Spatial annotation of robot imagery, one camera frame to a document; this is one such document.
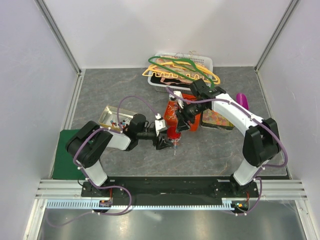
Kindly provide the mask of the gold tin of gummies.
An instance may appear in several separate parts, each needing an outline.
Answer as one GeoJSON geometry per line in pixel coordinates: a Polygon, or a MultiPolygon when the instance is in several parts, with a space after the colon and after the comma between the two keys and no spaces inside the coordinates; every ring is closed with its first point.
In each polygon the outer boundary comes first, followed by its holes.
{"type": "Polygon", "coordinates": [[[201,113],[200,125],[203,128],[232,131],[234,125],[219,113],[206,109],[201,113]]]}

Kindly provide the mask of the purple plastic scoop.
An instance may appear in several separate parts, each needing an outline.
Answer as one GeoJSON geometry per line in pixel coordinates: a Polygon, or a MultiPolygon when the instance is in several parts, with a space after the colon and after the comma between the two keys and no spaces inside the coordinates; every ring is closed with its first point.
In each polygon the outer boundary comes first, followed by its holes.
{"type": "Polygon", "coordinates": [[[246,95],[244,93],[237,93],[236,94],[236,102],[244,107],[246,110],[249,110],[249,103],[246,95]]]}

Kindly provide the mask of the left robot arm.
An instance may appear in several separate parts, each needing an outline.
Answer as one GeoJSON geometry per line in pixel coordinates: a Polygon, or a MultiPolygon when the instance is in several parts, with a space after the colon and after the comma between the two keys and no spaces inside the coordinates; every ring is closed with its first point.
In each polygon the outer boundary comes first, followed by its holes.
{"type": "Polygon", "coordinates": [[[123,121],[120,129],[102,127],[94,121],[87,122],[66,144],[67,153],[73,163],[82,171],[86,183],[99,197],[111,197],[109,176],[101,164],[101,156],[106,149],[118,150],[120,160],[138,160],[147,152],[138,146],[139,141],[150,141],[155,150],[172,148],[173,142],[165,134],[167,128],[164,119],[157,116],[149,123],[143,114],[136,113],[128,122],[123,121]]]}

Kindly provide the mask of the gold tin of candies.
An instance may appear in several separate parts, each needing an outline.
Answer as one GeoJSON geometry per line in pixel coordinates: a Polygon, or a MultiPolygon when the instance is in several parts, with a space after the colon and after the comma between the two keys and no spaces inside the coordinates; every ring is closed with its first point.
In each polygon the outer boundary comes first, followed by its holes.
{"type": "Polygon", "coordinates": [[[136,112],[125,110],[120,108],[118,111],[117,107],[107,105],[99,120],[98,124],[104,128],[111,128],[114,131],[121,131],[121,127],[126,127],[130,124],[133,116],[136,112]]]}

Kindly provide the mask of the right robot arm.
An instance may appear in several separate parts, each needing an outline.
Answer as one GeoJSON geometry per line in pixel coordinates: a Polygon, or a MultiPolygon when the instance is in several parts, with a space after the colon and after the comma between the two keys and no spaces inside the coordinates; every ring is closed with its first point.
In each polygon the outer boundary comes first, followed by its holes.
{"type": "Polygon", "coordinates": [[[195,117],[212,110],[234,125],[244,136],[242,155],[238,169],[230,176],[229,191],[235,197],[242,196],[262,168],[280,151],[278,125],[273,118],[264,119],[241,106],[221,87],[210,88],[198,79],[189,86],[195,100],[183,98],[179,91],[167,90],[178,100],[176,131],[190,129],[195,117]]]}

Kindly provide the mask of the red jar lid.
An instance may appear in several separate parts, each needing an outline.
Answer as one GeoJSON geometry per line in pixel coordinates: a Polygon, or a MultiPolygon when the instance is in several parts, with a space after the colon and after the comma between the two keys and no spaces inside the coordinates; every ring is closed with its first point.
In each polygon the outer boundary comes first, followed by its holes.
{"type": "Polygon", "coordinates": [[[176,130],[177,130],[176,126],[170,126],[167,129],[166,134],[167,134],[168,139],[177,140],[177,139],[181,138],[181,133],[180,132],[176,132],[176,130]]]}

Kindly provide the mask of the orange tray of lollipops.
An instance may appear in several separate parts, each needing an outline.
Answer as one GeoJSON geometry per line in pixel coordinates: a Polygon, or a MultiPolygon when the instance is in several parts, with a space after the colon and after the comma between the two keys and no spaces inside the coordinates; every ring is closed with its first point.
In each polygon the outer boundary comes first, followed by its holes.
{"type": "MultiPolygon", "coordinates": [[[[197,98],[195,96],[184,94],[184,93],[182,93],[182,96],[183,96],[183,99],[182,99],[183,103],[196,104],[195,101],[197,100],[197,98]]],[[[168,105],[163,117],[167,125],[169,125],[170,127],[177,126],[178,120],[176,117],[176,111],[181,112],[181,109],[182,108],[180,108],[177,101],[171,101],[170,99],[168,100],[168,105]]],[[[200,116],[201,114],[195,117],[195,122],[188,122],[190,125],[189,131],[195,132],[198,129],[198,126],[200,123],[200,116]]]]}

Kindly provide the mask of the clear glass jar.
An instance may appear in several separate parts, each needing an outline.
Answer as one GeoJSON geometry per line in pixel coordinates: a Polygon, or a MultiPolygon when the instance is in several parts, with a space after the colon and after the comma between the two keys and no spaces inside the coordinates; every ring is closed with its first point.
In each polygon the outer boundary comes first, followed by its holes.
{"type": "Polygon", "coordinates": [[[177,154],[177,148],[180,144],[181,139],[180,138],[175,138],[175,139],[170,138],[169,140],[172,142],[173,155],[175,156],[177,154]]]}

